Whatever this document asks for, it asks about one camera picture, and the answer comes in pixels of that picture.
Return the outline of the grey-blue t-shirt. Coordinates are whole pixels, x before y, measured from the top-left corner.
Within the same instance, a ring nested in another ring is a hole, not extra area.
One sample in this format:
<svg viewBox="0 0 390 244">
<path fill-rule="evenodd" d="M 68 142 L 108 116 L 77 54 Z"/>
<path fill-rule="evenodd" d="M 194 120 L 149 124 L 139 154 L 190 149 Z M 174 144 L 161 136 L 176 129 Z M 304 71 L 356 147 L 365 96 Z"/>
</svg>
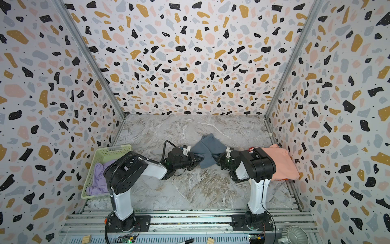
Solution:
<svg viewBox="0 0 390 244">
<path fill-rule="evenodd" d="M 200 162 L 200 168 L 205 169 L 216 164 L 217 161 L 213 156 L 219 156 L 225 153 L 226 146 L 220 142 L 213 134 L 204 135 L 192 148 L 191 152 L 196 156 L 203 157 Z"/>
</svg>

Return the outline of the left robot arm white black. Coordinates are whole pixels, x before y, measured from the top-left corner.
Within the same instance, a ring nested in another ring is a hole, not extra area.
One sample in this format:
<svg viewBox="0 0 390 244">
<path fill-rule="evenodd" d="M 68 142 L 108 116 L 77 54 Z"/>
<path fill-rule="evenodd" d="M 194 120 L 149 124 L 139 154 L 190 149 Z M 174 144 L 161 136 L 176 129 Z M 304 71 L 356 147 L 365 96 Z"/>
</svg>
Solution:
<svg viewBox="0 0 390 244">
<path fill-rule="evenodd" d="M 112 216 L 107 226 L 118 226 L 120 231 L 127 232 L 136 228 L 135 212 L 131 204 L 131 189 L 143 175 L 159 180 L 168 180 L 178 175 L 177 170 L 191 171 L 198 166 L 204 157 L 191 152 L 190 146 L 173 147 L 168 156 L 158 163 L 134 151 L 126 153 L 104 171 L 104 178 L 112 204 Z"/>
</svg>

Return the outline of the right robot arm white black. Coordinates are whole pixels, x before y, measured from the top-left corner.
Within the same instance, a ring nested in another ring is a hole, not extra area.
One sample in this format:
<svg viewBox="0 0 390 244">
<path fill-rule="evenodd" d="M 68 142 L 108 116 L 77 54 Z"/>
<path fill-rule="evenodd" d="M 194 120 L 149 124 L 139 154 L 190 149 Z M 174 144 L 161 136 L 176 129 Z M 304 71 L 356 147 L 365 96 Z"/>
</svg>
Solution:
<svg viewBox="0 0 390 244">
<path fill-rule="evenodd" d="M 266 194 L 276 172 L 276 164 L 260 147 L 249 151 L 226 148 L 221 154 L 212 154 L 217 165 L 229 172 L 235 183 L 250 182 L 250 199 L 245 213 L 245 226 L 252 230 L 266 227 L 271 215 L 266 209 Z"/>
</svg>

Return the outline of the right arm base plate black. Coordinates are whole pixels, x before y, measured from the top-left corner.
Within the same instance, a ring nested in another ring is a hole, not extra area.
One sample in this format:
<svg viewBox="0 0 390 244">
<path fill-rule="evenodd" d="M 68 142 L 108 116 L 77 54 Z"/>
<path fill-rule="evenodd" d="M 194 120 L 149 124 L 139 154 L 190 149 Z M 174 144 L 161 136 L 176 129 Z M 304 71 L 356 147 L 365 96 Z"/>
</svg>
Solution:
<svg viewBox="0 0 390 244">
<path fill-rule="evenodd" d="M 274 224 L 267 213 L 259 215 L 231 215 L 233 231 L 273 231 Z"/>
</svg>

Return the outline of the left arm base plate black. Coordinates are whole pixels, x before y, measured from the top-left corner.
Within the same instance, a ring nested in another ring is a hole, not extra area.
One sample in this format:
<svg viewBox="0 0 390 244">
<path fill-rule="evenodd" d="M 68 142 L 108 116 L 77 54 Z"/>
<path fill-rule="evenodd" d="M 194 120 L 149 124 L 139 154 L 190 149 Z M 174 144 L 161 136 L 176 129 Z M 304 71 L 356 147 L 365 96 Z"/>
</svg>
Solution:
<svg viewBox="0 0 390 244">
<path fill-rule="evenodd" d="M 107 233 L 135 233 L 148 232 L 151 223 L 151 216 L 135 215 L 121 221 L 115 214 L 106 223 Z"/>
</svg>

